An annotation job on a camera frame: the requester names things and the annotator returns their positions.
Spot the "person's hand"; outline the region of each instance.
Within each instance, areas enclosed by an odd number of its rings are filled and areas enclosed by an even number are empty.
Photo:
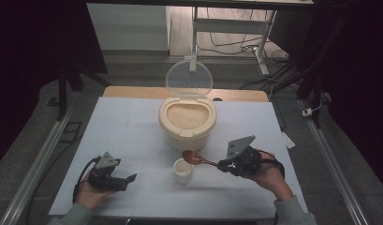
[[[89,172],[83,177],[80,183],[76,203],[93,211],[104,201],[104,199],[116,191],[96,189],[89,184],[88,177]]]
[[[259,151],[261,158],[273,158],[275,154],[264,153]],[[279,168],[271,163],[261,163],[261,167],[256,174],[243,176],[243,178],[250,179],[260,185],[262,188],[270,190],[277,198],[278,201],[286,201],[293,197],[293,192],[286,183]]]

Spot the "spoon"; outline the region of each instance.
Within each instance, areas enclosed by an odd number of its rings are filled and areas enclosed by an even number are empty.
[[[217,167],[217,163],[211,162],[209,160],[206,160],[203,158],[198,152],[194,152],[191,150],[184,150],[183,151],[183,158],[186,162],[192,165],[199,165],[200,163],[206,163],[212,166]]]

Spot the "black curtain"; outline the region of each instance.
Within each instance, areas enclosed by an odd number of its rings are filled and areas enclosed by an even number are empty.
[[[0,1],[0,159],[64,67],[107,73],[82,1]]]
[[[383,1],[358,3],[324,66],[333,119],[383,183]]]

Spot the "small cup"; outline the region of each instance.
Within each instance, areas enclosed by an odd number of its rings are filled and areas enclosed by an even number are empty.
[[[178,159],[174,165],[174,179],[181,185],[186,185],[192,178],[194,166],[186,162],[183,158]]]

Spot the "floor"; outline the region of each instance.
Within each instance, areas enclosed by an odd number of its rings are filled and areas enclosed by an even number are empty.
[[[103,53],[109,74],[101,76],[114,85],[165,86],[168,70],[173,64],[182,60],[182,56],[167,56],[153,52],[105,51]],[[317,223],[356,224],[349,214],[346,201],[339,192],[322,156],[321,149],[308,126],[308,119],[301,115],[302,108],[295,95],[298,83],[272,94],[271,85],[275,82],[259,76],[257,62],[253,57],[204,56],[200,57],[199,61],[212,72],[214,88],[243,88],[267,92],[270,102],[275,108],[281,129],[296,143],[296,146],[289,149],[288,152],[298,175],[307,207],[315,214]],[[271,73],[281,66],[283,64],[268,65]],[[87,128],[96,102],[102,96],[105,88],[87,76],[81,75],[81,78],[85,87],[80,93],[68,90],[70,102],[78,98],[77,105],[59,142],[54,147],[31,201],[21,211],[17,224],[46,224],[51,218],[48,213],[52,202],[66,175],[68,166],[72,162],[72,157],[77,151],[81,135]],[[41,89],[39,103],[33,115],[0,162],[0,220],[55,124],[58,115],[57,98],[57,82],[48,83]],[[340,162],[342,172],[369,224],[383,224],[383,186],[358,149],[333,122],[328,113],[328,107],[330,107],[330,102],[325,99],[320,108],[321,130],[326,135],[333,154]],[[169,222],[137,219],[132,219],[129,224],[173,223],[194,224],[192,221]],[[125,221],[95,217],[90,224],[125,224]],[[240,223],[205,221],[203,224]],[[272,224],[272,221],[259,221],[258,224]]]

